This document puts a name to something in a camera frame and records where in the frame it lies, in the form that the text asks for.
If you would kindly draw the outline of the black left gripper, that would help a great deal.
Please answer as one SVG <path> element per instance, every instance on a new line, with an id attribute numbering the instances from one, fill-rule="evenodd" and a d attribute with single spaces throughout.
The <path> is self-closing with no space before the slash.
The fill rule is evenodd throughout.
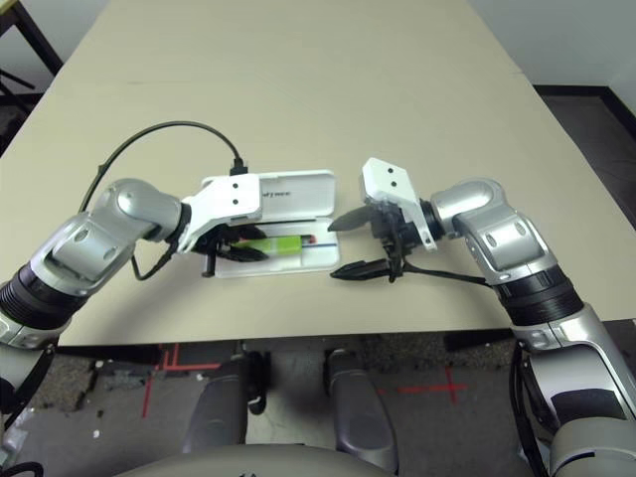
<path id="1" fill-rule="evenodd" d="M 232 246 L 233 234 L 238 239 L 266 238 L 266 233 L 255 225 L 237 226 L 233 231 L 229 227 L 213 228 L 196 242 L 196 254 L 204 258 L 203 277 L 215 275 L 218 257 L 235 262 L 259 262 L 268 259 L 268 255 L 261 250 Z"/>

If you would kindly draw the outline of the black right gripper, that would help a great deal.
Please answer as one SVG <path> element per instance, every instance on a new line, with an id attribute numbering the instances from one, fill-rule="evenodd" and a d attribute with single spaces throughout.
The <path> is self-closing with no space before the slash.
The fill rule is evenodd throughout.
<path id="1" fill-rule="evenodd" d="M 369 221 L 372 235 L 381 241 L 387 259 L 347 263 L 332 271 L 332 278 L 365 281 L 387 276 L 389 282 L 395 282 L 405 273 L 427 274 L 426 270 L 410 264 L 406 257 L 415 248 L 430 245 L 430 235 L 428 232 L 422 235 L 413 222 L 407 222 L 396 205 L 380 205 L 374 209 L 371 206 L 362 206 L 354 209 L 335 219 L 328 231 L 348 232 L 361 228 Z"/>

